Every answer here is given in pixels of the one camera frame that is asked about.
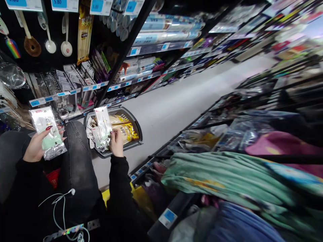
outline blue fabric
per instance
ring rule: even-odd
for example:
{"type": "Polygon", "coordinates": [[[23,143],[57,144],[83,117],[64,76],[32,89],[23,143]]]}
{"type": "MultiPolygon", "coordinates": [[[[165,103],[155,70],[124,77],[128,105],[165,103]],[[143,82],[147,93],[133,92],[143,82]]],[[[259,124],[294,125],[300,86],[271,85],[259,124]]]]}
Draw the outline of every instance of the blue fabric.
{"type": "Polygon", "coordinates": [[[279,233],[265,220],[243,207],[220,202],[207,242],[283,242],[279,233]]]}

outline green fabric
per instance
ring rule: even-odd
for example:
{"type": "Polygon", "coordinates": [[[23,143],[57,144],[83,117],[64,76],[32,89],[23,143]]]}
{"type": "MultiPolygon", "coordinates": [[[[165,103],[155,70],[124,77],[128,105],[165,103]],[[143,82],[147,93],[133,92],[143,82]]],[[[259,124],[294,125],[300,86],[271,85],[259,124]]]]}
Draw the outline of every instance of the green fabric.
{"type": "Polygon", "coordinates": [[[305,199],[280,182],[280,176],[266,167],[267,162],[233,152],[176,153],[161,181],[186,193],[215,195],[258,210],[274,226],[318,241],[322,220],[310,213],[298,216],[287,209],[302,207],[305,199]]]}

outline person's left hand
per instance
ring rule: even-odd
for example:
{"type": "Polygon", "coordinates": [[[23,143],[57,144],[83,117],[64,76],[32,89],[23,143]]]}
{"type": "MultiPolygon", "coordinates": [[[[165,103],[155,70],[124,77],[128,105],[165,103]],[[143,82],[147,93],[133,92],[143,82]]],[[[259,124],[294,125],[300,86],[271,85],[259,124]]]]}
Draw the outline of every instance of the person's left hand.
{"type": "Polygon", "coordinates": [[[48,130],[45,130],[41,132],[40,134],[36,133],[32,138],[31,141],[26,149],[25,155],[23,157],[23,160],[26,162],[37,162],[40,161],[41,158],[44,156],[44,151],[41,147],[41,143],[43,139],[49,134],[50,128],[48,130]]]}

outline rainbow utensil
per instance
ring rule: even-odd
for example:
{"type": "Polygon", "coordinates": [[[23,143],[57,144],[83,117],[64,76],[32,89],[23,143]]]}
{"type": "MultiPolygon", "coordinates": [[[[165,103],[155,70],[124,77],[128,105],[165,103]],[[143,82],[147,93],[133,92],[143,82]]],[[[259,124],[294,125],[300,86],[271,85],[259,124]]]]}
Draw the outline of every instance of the rainbow utensil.
{"type": "Polygon", "coordinates": [[[9,31],[8,31],[6,24],[2,20],[2,18],[0,18],[0,33],[4,34],[6,36],[6,45],[9,48],[13,57],[15,59],[21,58],[21,54],[20,54],[20,51],[18,49],[16,42],[8,37],[9,31]]]}

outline floor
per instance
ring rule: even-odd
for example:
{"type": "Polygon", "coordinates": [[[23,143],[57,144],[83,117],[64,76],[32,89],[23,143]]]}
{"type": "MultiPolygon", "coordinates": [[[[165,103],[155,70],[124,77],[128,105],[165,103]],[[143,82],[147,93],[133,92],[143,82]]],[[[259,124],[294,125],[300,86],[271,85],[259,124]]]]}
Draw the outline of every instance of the floor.
{"type": "MultiPolygon", "coordinates": [[[[144,144],[124,152],[129,172],[221,96],[274,63],[263,55],[240,64],[226,62],[122,103],[137,118],[143,132],[144,144]]],[[[93,152],[92,161],[99,188],[105,190],[109,185],[110,158],[101,159],[93,152]]]]}

